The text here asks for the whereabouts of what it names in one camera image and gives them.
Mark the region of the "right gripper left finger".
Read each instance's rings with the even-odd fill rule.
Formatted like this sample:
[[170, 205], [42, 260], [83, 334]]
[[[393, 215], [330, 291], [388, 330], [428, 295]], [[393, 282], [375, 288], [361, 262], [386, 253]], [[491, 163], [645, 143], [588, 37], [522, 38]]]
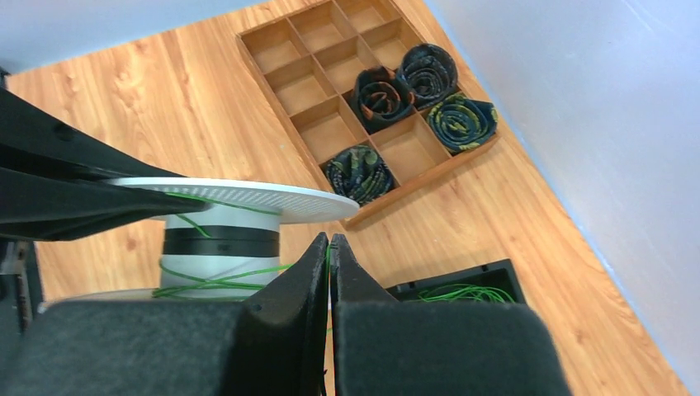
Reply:
[[319, 395], [329, 239], [241, 302], [74, 299], [29, 327], [4, 395]]

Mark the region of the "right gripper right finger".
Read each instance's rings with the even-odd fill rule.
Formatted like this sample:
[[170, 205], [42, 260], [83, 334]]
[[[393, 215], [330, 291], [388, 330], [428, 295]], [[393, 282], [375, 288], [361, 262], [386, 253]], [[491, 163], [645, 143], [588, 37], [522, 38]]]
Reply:
[[400, 302], [339, 233], [329, 271], [336, 394], [570, 394], [551, 334], [525, 304]]

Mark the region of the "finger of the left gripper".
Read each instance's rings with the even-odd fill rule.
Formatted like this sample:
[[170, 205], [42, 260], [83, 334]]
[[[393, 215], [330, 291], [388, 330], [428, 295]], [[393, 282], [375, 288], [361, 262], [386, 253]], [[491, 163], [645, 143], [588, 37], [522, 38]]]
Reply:
[[206, 203], [96, 181], [1, 170], [1, 236], [72, 241], [142, 219], [199, 212]]
[[1, 90], [1, 167], [50, 178], [176, 177]]

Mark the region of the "grey filament spool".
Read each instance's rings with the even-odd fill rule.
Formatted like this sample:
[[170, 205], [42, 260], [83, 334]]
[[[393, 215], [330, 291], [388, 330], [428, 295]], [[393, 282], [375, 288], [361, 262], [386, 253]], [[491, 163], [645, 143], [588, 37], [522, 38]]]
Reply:
[[359, 210], [356, 201], [332, 192], [258, 181], [123, 177], [109, 184], [198, 200], [206, 208], [162, 217], [157, 288], [93, 293], [86, 300], [241, 301], [287, 269], [280, 260], [283, 224], [325, 223]]

